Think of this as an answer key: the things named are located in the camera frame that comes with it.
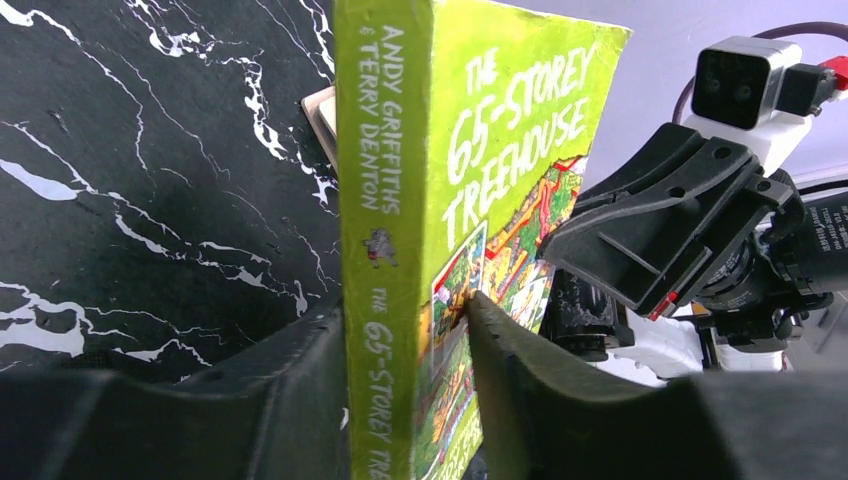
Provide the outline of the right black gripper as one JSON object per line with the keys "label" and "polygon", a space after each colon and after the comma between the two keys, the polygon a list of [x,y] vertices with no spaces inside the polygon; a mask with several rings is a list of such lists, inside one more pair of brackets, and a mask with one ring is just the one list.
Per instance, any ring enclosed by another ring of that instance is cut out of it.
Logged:
{"label": "right black gripper", "polygon": [[748,146],[666,123],[578,200],[539,257],[656,318],[696,297],[769,213],[787,217],[785,235],[803,204]]}

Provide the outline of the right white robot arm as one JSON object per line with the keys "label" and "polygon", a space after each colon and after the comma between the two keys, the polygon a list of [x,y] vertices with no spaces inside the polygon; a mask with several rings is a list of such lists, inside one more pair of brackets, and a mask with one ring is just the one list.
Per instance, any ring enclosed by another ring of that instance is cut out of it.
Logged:
{"label": "right white robot arm", "polygon": [[815,197],[751,141],[662,125],[580,195],[538,257],[557,345],[644,383],[780,371],[805,321],[847,296],[847,184]]}

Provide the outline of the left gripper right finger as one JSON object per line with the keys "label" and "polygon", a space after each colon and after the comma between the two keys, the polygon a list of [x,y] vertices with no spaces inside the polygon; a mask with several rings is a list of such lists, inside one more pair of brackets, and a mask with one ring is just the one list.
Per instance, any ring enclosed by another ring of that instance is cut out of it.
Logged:
{"label": "left gripper right finger", "polygon": [[466,303],[493,479],[843,479],[843,372],[730,372],[652,388]]}

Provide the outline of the green treehouse book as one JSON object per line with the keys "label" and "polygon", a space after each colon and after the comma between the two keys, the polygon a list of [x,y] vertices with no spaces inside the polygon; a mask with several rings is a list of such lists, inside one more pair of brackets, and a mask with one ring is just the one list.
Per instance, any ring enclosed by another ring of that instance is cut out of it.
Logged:
{"label": "green treehouse book", "polygon": [[482,441],[467,298],[537,331],[623,26],[494,1],[339,1],[351,475],[459,479]]}

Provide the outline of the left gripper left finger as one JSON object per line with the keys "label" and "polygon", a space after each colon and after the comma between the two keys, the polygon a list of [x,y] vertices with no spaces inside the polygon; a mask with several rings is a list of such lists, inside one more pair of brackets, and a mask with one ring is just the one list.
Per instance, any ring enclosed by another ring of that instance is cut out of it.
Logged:
{"label": "left gripper left finger", "polygon": [[1,376],[5,479],[346,479],[344,320],[312,310],[176,385]]}

